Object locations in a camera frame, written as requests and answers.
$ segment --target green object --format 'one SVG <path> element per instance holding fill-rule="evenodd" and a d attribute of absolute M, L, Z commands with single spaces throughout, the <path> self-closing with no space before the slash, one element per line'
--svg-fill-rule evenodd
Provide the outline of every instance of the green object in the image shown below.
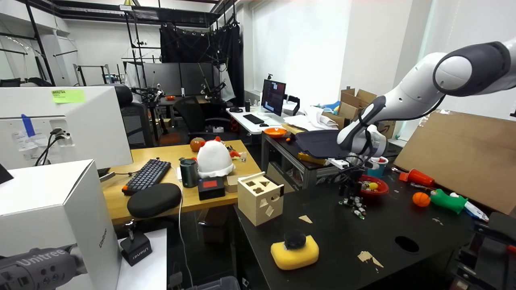
<path fill-rule="evenodd" d="M 459 214 L 466 206 L 466 198 L 462 196 L 450 196 L 442 188 L 432 190 L 430 196 L 432 204 L 445 207 L 454 214 Z"/>
<path fill-rule="evenodd" d="M 63 103 L 84 103 L 84 90 L 51 90 L 51 100 L 56 104 Z"/>

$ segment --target monitor screen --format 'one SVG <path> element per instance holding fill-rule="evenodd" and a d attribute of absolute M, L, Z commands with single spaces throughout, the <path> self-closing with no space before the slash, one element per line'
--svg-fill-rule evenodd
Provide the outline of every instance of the monitor screen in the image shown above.
<path fill-rule="evenodd" d="M 263 82 L 261 106 L 280 114 L 287 83 L 266 79 Z"/>

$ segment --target orange ball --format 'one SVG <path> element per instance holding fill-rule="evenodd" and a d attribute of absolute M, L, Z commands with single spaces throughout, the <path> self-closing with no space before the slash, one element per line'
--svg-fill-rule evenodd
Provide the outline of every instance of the orange ball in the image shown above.
<path fill-rule="evenodd" d="M 190 140 L 190 148 L 192 148 L 192 151 L 196 153 L 204 143 L 206 143 L 204 138 L 195 137 Z"/>
<path fill-rule="evenodd" d="M 430 204 L 430 196 L 424 191 L 416 191 L 412 195 L 412 203 L 419 207 L 427 207 Z"/>

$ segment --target black stand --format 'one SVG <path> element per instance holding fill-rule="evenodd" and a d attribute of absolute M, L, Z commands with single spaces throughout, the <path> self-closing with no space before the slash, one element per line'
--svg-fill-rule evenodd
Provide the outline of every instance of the black stand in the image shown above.
<path fill-rule="evenodd" d="M 119 243 L 122 257 L 134 265 L 151 253 L 150 240 L 142 232 L 134 232 L 134 222 L 127 224 L 129 236 Z"/>

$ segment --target white helmet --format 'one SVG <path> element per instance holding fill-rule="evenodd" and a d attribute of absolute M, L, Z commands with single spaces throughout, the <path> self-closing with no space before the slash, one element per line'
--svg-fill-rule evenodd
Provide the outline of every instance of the white helmet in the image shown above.
<path fill-rule="evenodd" d="M 234 170 L 229 149 L 222 141 L 206 141 L 196 154 L 200 177 L 222 177 Z"/>

